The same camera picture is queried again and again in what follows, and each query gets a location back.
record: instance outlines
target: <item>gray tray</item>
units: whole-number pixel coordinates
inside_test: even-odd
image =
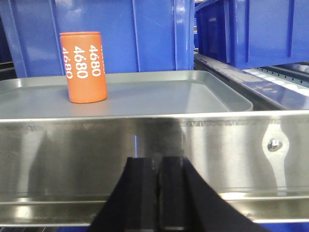
[[[64,76],[0,82],[0,118],[142,116],[250,111],[253,105],[205,71],[107,74],[108,98],[69,101]]]

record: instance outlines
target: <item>orange can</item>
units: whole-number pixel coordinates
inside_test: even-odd
[[[98,102],[107,98],[101,35],[98,31],[60,34],[70,101]]]

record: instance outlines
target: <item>blue container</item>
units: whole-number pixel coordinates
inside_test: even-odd
[[[200,4],[201,2],[195,2],[194,7],[197,7]],[[196,26],[197,26],[197,15],[194,14],[194,27]],[[196,32],[194,32],[193,40],[194,40],[194,48],[198,48],[198,37],[197,37]]]
[[[12,61],[8,42],[6,41],[5,33],[0,18],[0,63]]]
[[[308,232],[309,223],[276,223],[261,224],[272,232]]]
[[[63,75],[59,33],[100,31],[107,73],[193,69],[193,0],[0,0],[18,77]]]
[[[244,69],[309,60],[308,0],[206,0],[199,53]]]

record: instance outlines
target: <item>bolt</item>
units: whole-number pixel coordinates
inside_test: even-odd
[[[282,143],[276,139],[271,139],[267,145],[270,152],[278,151],[282,147]]]

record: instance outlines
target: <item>blue storage crate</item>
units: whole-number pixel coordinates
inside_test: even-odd
[[[193,0],[0,0],[18,77],[63,75],[59,33],[100,31],[107,73],[193,69]]]
[[[309,60],[308,0],[207,0],[199,53],[245,69]]]
[[[6,41],[5,33],[0,18],[0,63],[12,61],[8,42]]]
[[[269,223],[261,226],[272,232],[308,232],[309,223]]]
[[[194,7],[197,7],[201,3],[202,2],[195,2]],[[196,27],[196,25],[197,25],[197,15],[194,14],[194,27]],[[198,37],[197,37],[196,32],[194,32],[193,41],[194,41],[194,48],[198,48]]]

